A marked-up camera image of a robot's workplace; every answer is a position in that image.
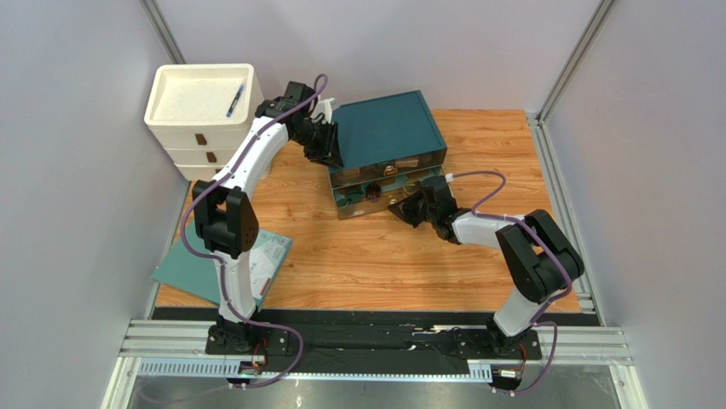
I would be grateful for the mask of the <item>clear drawer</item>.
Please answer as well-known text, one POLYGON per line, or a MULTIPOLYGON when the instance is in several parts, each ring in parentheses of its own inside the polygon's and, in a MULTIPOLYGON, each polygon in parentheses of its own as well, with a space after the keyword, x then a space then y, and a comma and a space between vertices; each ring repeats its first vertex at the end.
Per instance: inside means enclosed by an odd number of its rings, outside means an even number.
POLYGON ((346 187, 365 181, 389 176, 403 175, 443 165, 447 149, 420 153, 407 158, 398 158, 377 164, 354 165, 342 170, 329 170, 329 181, 333 188, 346 187))
POLYGON ((331 194, 339 220, 363 216, 387 208, 414 193, 414 188, 431 176, 442 176, 441 166, 390 176, 345 176, 330 173, 331 194))

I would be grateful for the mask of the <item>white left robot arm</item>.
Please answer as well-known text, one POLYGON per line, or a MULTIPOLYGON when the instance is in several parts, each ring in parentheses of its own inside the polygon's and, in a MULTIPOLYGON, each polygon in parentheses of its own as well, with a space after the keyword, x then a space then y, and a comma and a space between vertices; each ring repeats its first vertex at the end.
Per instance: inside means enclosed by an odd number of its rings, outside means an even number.
POLYGON ((327 82, 324 73, 313 86, 290 81, 282 96, 263 101, 230 161, 211 181, 193 186, 193 202, 183 218, 193 220, 205 250, 196 251, 187 239, 182 242, 190 253, 211 259, 216 267, 221 301, 216 324, 210 328, 214 343, 230 340, 251 348, 265 326, 252 319, 257 305, 251 289, 250 252, 260 228, 251 198, 274 156, 294 141, 310 162, 343 167, 332 101, 320 99, 327 82))

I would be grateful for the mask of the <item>teal drawer organizer box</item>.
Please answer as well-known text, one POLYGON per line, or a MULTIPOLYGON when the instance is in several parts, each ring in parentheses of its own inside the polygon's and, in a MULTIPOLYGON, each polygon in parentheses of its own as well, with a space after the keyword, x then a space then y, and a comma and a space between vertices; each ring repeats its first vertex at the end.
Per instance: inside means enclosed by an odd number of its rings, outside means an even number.
POLYGON ((420 90, 345 104, 332 118, 343 169, 447 149, 420 90))

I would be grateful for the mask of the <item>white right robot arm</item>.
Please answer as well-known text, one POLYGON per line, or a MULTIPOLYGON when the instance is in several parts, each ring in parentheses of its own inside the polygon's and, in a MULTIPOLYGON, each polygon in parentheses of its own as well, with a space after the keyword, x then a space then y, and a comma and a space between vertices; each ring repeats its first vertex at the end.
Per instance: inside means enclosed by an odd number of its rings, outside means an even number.
POLYGON ((461 207, 450 188, 455 177, 431 176, 388 210, 414 228, 429 223, 449 243, 501 252, 515 288, 488 320, 487 331, 489 344, 502 348, 521 339, 550 305, 571 293, 585 265, 549 212, 507 216, 461 207))

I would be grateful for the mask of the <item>black round jar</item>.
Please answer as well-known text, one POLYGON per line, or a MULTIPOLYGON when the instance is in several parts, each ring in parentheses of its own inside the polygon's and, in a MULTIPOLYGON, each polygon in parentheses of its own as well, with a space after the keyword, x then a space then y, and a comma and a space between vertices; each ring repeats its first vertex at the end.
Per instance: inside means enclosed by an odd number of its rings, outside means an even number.
POLYGON ((381 197, 381 194, 382 188, 378 184, 371 183, 366 186, 365 197, 367 200, 379 199, 381 197))

